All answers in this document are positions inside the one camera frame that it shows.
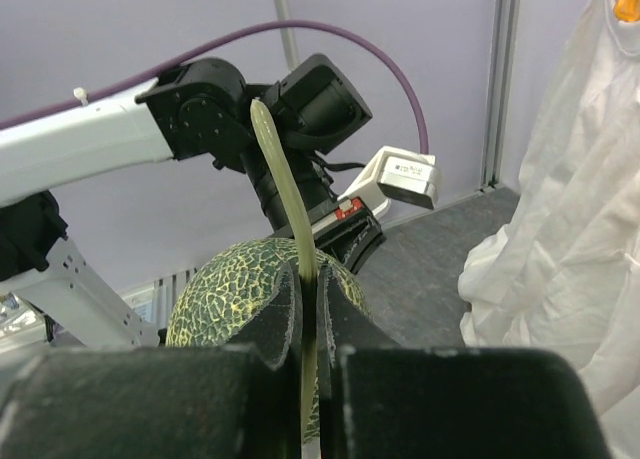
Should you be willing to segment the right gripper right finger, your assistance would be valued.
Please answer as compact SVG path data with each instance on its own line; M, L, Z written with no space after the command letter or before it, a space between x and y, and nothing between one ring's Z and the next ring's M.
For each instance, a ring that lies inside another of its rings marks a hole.
M606 458L586 391L561 356L523 348L406 348L318 279L325 458Z

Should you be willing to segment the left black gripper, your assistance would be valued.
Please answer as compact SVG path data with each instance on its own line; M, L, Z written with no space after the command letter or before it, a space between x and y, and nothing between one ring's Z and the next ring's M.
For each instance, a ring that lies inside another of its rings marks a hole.
M338 197L311 164L293 168L318 249L356 274L384 242L379 217L388 211L388 199L372 184ZM252 166L252 186L274 237L291 238L292 227L268 166Z

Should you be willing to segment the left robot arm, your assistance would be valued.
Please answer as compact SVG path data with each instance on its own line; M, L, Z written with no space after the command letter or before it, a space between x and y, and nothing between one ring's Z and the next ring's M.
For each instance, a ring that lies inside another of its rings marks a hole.
M317 247L352 272L383 243L386 200L331 190L324 156L371 119L344 74L324 55L274 84L249 84L229 62L199 59L156 73L97 102L1 133L1 290L14 293L82 344L156 346L163 331L136 314L86 263L67 232L54 187L132 165L203 154L245 174L278 237L282 199L260 153L249 105L273 116L312 222Z

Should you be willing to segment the green melon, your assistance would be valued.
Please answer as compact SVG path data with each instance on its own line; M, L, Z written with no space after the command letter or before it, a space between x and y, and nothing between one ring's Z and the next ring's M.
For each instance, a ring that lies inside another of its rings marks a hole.
M220 346L238 337L273 304L284 268L293 270L303 286L315 288L321 265L328 265L347 302L362 317L370 316L354 274L315 247L302 195L267 106L253 100L250 118L293 236L241 242L205 264L173 309L167 335L170 346Z

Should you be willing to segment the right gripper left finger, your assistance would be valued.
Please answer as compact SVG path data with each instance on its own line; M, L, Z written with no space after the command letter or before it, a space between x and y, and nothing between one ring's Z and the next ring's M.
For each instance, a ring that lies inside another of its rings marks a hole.
M284 266L267 307L220 347L62 348L16 374L5 458L298 458L301 301Z

